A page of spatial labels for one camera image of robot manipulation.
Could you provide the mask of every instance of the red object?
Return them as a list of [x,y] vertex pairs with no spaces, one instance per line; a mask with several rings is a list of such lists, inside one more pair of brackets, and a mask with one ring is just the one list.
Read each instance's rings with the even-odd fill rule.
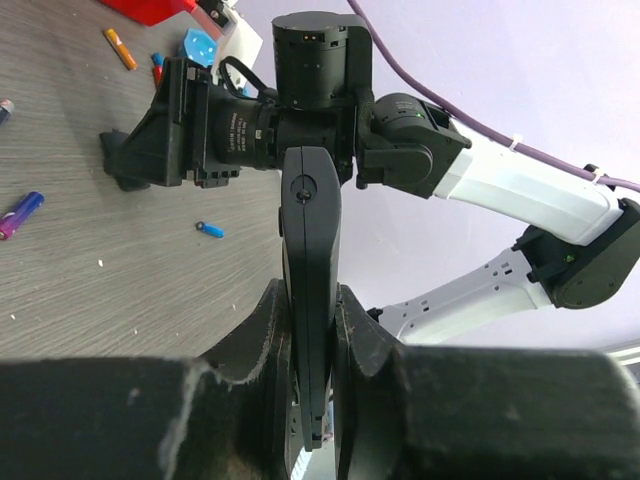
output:
[[151,27],[184,10],[196,8],[195,0],[100,0],[130,19]]
[[160,80],[162,80],[162,67],[160,65],[153,67],[153,79],[156,82],[156,88],[158,88],[160,86]]

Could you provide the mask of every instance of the orange marker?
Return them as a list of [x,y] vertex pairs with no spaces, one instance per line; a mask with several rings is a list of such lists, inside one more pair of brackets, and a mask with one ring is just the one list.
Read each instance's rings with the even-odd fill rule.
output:
[[104,36],[107,37],[107,40],[109,40],[109,43],[120,57],[120,60],[122,60],[122,63],[124,63],[129,70],[138,68],[138,63],[133,59],[131,52],[124,46],[124,43],[122,43],[122,40],[120,40],[120,37],[113,28],[105,30]]

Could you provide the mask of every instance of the white cable tie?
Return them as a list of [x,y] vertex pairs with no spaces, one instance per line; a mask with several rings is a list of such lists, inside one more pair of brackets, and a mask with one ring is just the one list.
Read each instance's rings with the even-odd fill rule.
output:
[[602,177],[604,177],[604,175],[605,175],[605,171],[604,171],[602,168],[596,168],[596,169],[593,171],[593,174],[594,174],[595,176],[593,177],[593,180],[591,180],[591,181],[592,181],[592,182],[593,182],[593,184],[595,185],[595,184],[597,184],[597,183],[600,181],[600,179],[601,179]]
[[511,146],[509,147],[509,150],[514,152],[516,150],[516,146],[520,142],[522,142],[522,135],[520,135],[519,133],[514,133],[513,134],[513,142],[511,142]]

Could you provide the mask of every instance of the floor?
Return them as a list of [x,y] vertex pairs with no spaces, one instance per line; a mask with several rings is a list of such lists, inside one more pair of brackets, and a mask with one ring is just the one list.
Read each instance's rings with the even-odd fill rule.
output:
[[[125,194],[98,142],[135,126],[154,92],[149,55],[174,51],[195,23],[144,28],[96,0],[3,0],[0,24],[0,97],[16,105],[0,127],[0,209],[46,197],[0,245],[0,356],[202,353],[280,276],[279,177],[244,170],[226,188]],[[200,220],[226,237],[197,232]]]

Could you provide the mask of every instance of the black cylinder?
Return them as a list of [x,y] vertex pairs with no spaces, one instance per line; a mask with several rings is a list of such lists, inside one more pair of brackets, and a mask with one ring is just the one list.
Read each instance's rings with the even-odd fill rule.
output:
[[273,20],[273,51],[280,103],[298,110],[337,106],[345,90],[346,27],[335,13],[302,12]]

